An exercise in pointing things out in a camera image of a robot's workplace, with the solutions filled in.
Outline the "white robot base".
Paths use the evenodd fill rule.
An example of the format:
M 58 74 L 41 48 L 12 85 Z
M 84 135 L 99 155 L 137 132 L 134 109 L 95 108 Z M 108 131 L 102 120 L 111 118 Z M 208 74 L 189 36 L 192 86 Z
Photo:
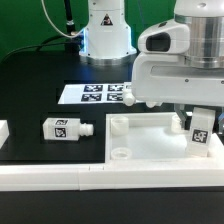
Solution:
M 132 59 L 137 50 L 132 46 L 131 28 L 125 20 L 124 0 L 88 0 L 88 10 L 80 59 L 100 66 Z

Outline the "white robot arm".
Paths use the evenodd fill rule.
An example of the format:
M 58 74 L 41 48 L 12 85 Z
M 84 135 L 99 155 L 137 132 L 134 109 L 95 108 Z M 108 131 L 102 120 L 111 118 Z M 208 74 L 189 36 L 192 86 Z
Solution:
M 224 0 L 176 0 L 174 18 L 138 39 L 131 90 L 149 107 L 172 103 L 220 107 L 224 134 Z

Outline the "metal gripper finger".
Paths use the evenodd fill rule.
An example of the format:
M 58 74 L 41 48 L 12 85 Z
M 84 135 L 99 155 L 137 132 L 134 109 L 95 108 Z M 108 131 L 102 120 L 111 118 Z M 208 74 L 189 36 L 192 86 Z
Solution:
M 174 105 L 174 110 L 175 110 L 177 116 L 180 119 L 181 128 L 183 130 L 186 130 L 187 129 L 188 115 L 187 115 L 187 112 L 185 111 L 185 105 L 184 104 L 175 104 Z
M 224 113 L 221 113 L 218 117 L 218 133 L 223 134 L 224 133 Z

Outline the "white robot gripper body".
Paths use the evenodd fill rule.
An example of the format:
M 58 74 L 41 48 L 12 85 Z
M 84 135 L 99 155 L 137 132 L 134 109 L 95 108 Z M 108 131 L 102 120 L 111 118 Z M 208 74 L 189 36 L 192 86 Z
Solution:
M 181 55 L 141 53 L 133 64 L 131 87 L 143 102 L 224 107 L 224 69 L 186 66 Z

